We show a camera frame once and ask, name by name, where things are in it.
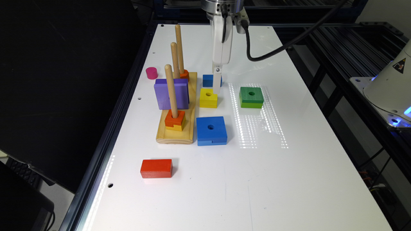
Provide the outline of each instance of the black cable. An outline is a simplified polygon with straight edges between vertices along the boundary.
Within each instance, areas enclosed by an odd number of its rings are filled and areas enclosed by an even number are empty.
[[[381,176],[382,172],[384,171],[385,167],[387,166],[388,162],[390,162],[391,157],[388,158],[388,160],[386,161],[386,163],[384,164],[383,168],[381,168],[380,173],[378,173],[377,177],[375,178],[375,180],[372,182],[371,186],[370,186],[370,190],[372,189],[372,187],[374,187],[375,183],[377,182],[378,178]]]
[[[263,56],[253,58],[250,55],[250,32],[249,32],[249,23],[246,20],[241,21],[241,26],[245,30],[245,37],[247,39],[247,58],[250,61],[257,62],[257,61],[262,61],[266,58],[270,58],[273,55],[276,55],[282,51],[284,51],[286,48],[296,44],[303,38],[307,37],[313,30],[317,29],[321,24],[326,22],[328,19],[330,19],[336,12],[339,10],[348,0],[341,0],[337,5],[334,6],[333,9],[331,9],[323,18],[321,18],[318,22],[316,22],[312,27],[310,27],[308,30],[304,31],[301,33],[299,36],[295,37],[293,40],[287,42],[285,45],[282,45],[281,47],[275,49],[274,51],[271,51]]]
[[[49,228],[46,231],[50,231],[51,227],[54,225],[54,221],[56,220],[56,214],[54,213],[54,211],[53,211],[51,217],[53,218],[53,220],[51,220],[51,224],[50,224]]]
[[[361,164],[358,169],[366,166],[368,163],[370,163],[374,158],[376,158],[382,151],[384,150],[384,148],[381,148],[380,150],[377,151],[377,153],[375,153],[371,158],[369,158],[367,161],[365,161],[363,164]]]
[[[227,11],[227,5],[226,4],[221,5],[221,16],[224,18],[222,43],[224,43],[225,41],[225,31],[227,30],[227,16],[228,15],[229,15],[229,12]]]
[[[403,228],[400,228],[399,231],[402,231],[405,227],[407,227],[407,225],[411,222],[411,219],[408,220],[407,223],[405,223],[405,225],[403,226]]]

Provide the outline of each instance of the purple block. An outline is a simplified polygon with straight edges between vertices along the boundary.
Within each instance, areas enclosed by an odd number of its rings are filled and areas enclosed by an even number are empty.
[[[174,79],[175,98],[177,100],[177,109],[188,109],[190,99],[188,96],[188,79]],[[154,84],[155,95],[160,110],[169,110],[170,98],[168,97],[168,88],[166,79],[156,79]]]

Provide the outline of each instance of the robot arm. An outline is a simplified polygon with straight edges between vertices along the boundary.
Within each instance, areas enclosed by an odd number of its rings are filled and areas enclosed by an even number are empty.
[[[220,93],[223,65],[230,62],[232,44],[232,21],[238,33],[245,33],[241,20],[248,20],[243,0],[201,0],[213,31],[213,93]]]

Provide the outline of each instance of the blue block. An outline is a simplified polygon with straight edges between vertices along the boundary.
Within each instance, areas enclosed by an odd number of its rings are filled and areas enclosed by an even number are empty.
[[[226,145],[227,142],[214,143],[212,141],[197,141],[197,144],[199,146],[214,146],[214,145]]]
[[[227,131],[224,118],[198,117],[197,118],[197,140],[212,143],[227,143]]]
[[[190,99],[188,94],[188,79],[174,79],[175,98],[177,100],[177,109],[188,109]],[[168,97],[168,88],[166,79],[156,79],[154,84],[155,95],[160,110],[169,110],[170,98]]]
[[[223,85],[223,77],[221,77],[220,87]],[[213,87],[213,75],[203,74],[203,87]]]

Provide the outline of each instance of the wooden peg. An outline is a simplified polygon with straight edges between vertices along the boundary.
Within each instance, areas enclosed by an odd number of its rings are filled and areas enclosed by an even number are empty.
[[[171,43],[171,55],[173,57],[174,78],[180,78],[179,73],[179,59],[177,58],[177,44]]]
[[[173,71],[171,70],[170,64],[167,64],[164,67],[164,69],[166,70],[167,88],[168,96],[170,97],[171,113],[173,115],[173,118],[176,119],[179,116],[179,112],[177,111],[177,100],[175,99]]]
[[[184,74],[184,59],[182,57],[181,27],[178,24],[175,25],[175,36],[177,38],[177,48],[179,52],[180,74]]]

